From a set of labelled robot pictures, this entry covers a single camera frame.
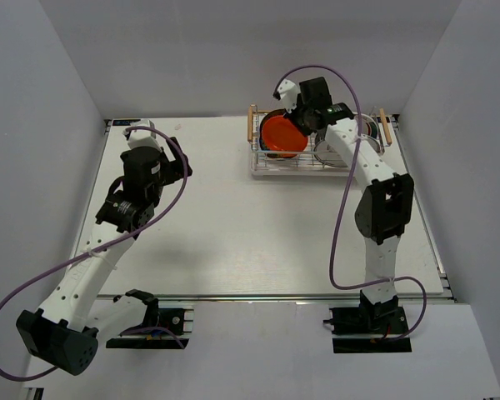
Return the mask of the blue patterned plate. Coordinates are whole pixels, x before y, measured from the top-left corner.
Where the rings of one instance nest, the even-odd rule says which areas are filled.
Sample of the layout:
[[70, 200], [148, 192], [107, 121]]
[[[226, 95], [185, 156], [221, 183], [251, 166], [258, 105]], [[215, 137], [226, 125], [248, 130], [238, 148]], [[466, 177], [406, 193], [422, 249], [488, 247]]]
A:
[[260, 149], [267, 158], [271, 159], [291, 159], [297, 156], [295, 152], [289, 152], [284, 148], [268, 147], [266, 144], [262, 144]]

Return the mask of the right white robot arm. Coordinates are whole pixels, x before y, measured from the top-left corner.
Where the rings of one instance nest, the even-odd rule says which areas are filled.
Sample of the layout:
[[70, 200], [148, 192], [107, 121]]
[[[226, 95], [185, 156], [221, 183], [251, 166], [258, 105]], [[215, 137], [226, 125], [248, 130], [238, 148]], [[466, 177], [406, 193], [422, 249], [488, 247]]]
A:
[[388, 309], [398, 305], [396, 255], [411, 220], [413, 179], [381, 159], [363, 135], [363, 120], [345, 103], [333, 102], [324, 77], [300, 83], [283, 79], [274, 96], [300, 133], [323, 137], [346, 163], [347, 183], [357, 183], [362, 191], [354, 220], [366, 246], [365, 281], [356, 288], [368, 306], [359, 312], [359, 320], [369, 332], [379, 332], [390, 321]]

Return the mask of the orange plate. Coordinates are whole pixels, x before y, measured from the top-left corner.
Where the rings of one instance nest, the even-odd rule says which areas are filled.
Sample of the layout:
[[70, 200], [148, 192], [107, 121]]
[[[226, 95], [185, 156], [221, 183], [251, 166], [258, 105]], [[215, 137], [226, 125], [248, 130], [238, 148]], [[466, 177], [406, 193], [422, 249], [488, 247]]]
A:
[[273, 117], [259, 127], [259, 146], [266, 144], [272, 148], [284, 148], [291, 153], [304, 151], [308, 138], [302, 135], [284, 117]]

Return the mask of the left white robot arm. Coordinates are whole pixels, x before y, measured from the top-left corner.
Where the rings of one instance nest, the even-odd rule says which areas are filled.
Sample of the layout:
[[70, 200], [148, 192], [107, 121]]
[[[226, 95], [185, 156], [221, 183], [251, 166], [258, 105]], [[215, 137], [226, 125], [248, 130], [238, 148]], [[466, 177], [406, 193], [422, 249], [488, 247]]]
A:
[[175, 138], [168, 159], [153, 132], [133, 131], [122, 153], [123, 175], [110, 186], [84, 251], [86, 259], [67, 268], [61, 282], [36, 312], [24, 311], [17, 330], [36, 358], [77, 376], [94, 359], [98, 347], [120, 333], [149, 333], [159, 324], [158, 300], [131, 289], [112, 304], [93, 312], [93, 304], [139, 229], [154, 218], [163, 188], [191, 173]]

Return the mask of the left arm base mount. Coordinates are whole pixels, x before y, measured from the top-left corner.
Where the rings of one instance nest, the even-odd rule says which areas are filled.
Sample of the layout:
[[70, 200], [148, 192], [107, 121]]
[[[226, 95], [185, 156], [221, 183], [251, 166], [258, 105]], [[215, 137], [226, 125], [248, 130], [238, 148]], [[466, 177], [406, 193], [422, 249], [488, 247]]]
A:
[[160, 306], [149, 292], [130, 290], [127, 299], [145, 307], [141, 323], [106, 342], [107, 349], [184, 350], [193, 331], [194, 310], [189, 306]]

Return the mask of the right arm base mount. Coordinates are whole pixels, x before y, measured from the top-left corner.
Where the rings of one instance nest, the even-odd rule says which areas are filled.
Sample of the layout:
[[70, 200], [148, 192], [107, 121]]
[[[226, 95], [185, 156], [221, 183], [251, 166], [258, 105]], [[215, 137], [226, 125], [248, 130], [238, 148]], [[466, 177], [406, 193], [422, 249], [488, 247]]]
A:
[[372, 304], [360, 295], [356, 307], [333, 307], [323, 325], [332, 332], [336, 354], [410, 353], [408, 321], [398, 296]]

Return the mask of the yellow patterned plate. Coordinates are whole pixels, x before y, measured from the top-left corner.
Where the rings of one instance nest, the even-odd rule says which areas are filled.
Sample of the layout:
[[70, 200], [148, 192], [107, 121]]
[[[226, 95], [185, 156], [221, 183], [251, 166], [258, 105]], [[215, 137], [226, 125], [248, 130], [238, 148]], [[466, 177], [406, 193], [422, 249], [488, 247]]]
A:
[[271, 112], [268, 112], [261, 120], [260, 124], [263, 125], [264, 123], [266, 123], [268, 120], [270, 120], [271, 118], [274, 118], [274, 117], [280, 117], [282, 118], [285, 114], [285, 110], [284, 109], [276, 109], [276, 110], [272, 110]]

